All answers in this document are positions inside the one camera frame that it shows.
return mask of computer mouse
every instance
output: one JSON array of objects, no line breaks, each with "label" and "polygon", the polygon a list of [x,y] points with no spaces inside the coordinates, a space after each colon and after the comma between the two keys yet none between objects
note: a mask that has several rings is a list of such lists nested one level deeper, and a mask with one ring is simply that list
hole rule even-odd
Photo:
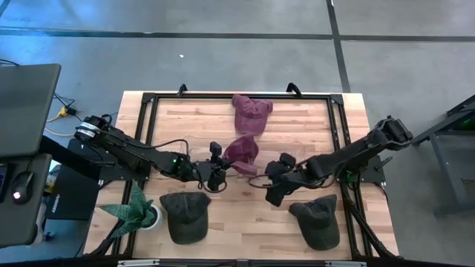
[{"label": "computer mouse", "polygon": [[15,204],[25,204],[33,194],[33,172],[23,171],[12,182],[12,198]]}]

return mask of baseball cap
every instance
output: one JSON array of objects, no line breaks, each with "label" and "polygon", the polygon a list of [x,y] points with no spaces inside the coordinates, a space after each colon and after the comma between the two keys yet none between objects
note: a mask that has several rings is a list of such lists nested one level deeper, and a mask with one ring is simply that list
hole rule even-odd
[{"label": "baseball cap", "polygon": [[259,147],[254,141],[254,136],[247,134],[229,144],[224,151],[223,158],[230,160],[232,162],[231,167],[238,173],[256,175],[258,169],[252,164],[258,154]]},{"label": "baseball cap", "polygon": [[305,242],[315,250],[328,250],[340,243],[335,216],[336,195],[320,197],[306,203],[293,203],[289,212],[297,218]]},{"label": "baseball cap", "polygon": [[235,128],[245,134],[261,134],[266,129],[267,117],[272,112],[270,100],[250,99],[235,94],[232,105],[236,107]]},{"label": "baseball cap", "polygon": [[160,197],[168,213],[168,232],[173,242],[187,245],[208,234],[208,205],[211,199],[203,192],[180,192]]}]

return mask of yellow cable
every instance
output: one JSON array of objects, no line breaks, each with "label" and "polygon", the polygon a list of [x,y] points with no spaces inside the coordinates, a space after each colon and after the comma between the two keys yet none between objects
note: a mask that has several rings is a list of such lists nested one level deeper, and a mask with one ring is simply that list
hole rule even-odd
[{"label": "yellow cable", "polygon": [[47,120],[46,122],[52,122],[53,120],[58,119],[58,118],[59,118],[59,114],[56,115],[54,118]]},{"label": "yellow cable", "polygon": [[61,110],[59,110],[58,115],[56,115],[54,118],[47,120],[46,122],[52,122],[55,119],[59,119],[59,117],[65,117],[68,114],[66,113],[66,107],[62,107]]},{"label": "yellow cable", "polygon": [[56,132],[53,132],[52,130],[48,129],[45,127],[45,130],[50,133],[50,134],[54,134],[54,135],[57,135],[57,136],[74,136],[74,133],[56,133]]}]

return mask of white pot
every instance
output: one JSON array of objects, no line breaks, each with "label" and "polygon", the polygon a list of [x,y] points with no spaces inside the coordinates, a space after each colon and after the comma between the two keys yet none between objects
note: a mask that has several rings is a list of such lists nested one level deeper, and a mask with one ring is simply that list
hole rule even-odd
[{"label": "white pot", "polygon": [[150,226],[147,227],[147,228],[141,228],[142,230],[150,230],[150,229],[152,229],[152,228],[154,228],[154,227],[156,227],[156,226],[157,226],[158,228],[160,228],[160,227],[162,227],[162,225],[163,225],[163,214],[162,214],[162,211],[161,211],[157,206],[155,206],[154,204],[152,204],[151,207],[152,207],[155,211],[157,211],[157,219],[155,220],[155,223],[154,223],[153,225],[150,225]]}]

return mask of maroon cap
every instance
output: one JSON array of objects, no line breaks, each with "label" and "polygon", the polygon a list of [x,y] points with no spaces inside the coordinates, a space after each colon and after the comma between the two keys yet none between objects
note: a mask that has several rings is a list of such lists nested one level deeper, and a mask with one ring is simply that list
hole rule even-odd
[{"label": "maroon cap", "polygon": [[259,154],[259,147],[252,135],[239,137],[224,151],[223,158],[231,160],[231,166],[240,174],[256,175],[258,169],[253,166]]},{"label": "maroon cap", "polygon": [[266,129],[267,117],[272,112],[270,100],[250,99],[235,94],[232,105],[236,107],[235,128],[245,134],[261,134]]}]

